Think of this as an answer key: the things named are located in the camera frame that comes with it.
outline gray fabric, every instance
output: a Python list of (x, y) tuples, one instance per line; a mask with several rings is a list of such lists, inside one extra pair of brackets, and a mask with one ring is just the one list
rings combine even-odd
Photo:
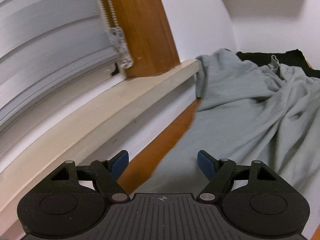
[(208, 183), (197, 166), (199, 150), (242, 165), (259, 159), (308, 200), (310, 238), (320, 223), (320, 80), (274, 56), (263, 67), (224, 49), (198, 59), (206, 84), (197, 84), (205, 89), (195, 119), (135, 192), (197, 195)]
[(98, 0), (0, 0), (0, 132), (67, 82), (119, 60)]

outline ribbed gray panel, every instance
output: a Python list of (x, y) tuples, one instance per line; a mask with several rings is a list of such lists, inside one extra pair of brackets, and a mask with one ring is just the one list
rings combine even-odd
[[(26, 236), (24, 240), (40, 240)], [(196, 202), (191, 194), (137, 194), (111, 206), (96, 227), (68, 240), (262, 240), (233, 228), (214, 205)], [(305, 240), (295, 235), (279, 240)]]
[(0, 0), (0, 40), (0, 131), (39, 96), (118, 59), (97, 0)]

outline gray blanket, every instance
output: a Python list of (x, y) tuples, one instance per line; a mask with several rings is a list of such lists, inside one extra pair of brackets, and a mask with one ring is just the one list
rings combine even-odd
[(198, 193), (208, 183), (197, 166), (205, 150), (241, 165), (265, 162), (308, 200), (303, 235), (320, 223), (320, 79), (301, 68), (242, 62), (221, 49), (198, 57), (201, 105), (190, 129), (135, 192)]

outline silver screw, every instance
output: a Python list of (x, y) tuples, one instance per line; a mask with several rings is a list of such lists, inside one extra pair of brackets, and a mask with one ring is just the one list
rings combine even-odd
[(211, 193), (202, 193), (200, 195), (200, 198), (202, 200), (205, 200), (205, 201), (211, 201), (211, 200), (214, 200), (215, 199), (215, 195), (211, 194)]
[(127, 199), (127, 197), (128, 196), (126, 194), (124, 194), (124, 193), (116, 193), (116, 194), (112, 195), (112, 199), (114, 201), (124, 201), (124, 200)]

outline wooden post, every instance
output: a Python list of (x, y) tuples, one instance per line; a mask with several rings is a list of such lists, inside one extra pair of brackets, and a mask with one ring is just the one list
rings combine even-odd
[(112, 2), (134, 60), (129, 78), (160, 75), (180, 63), (161, 0)]

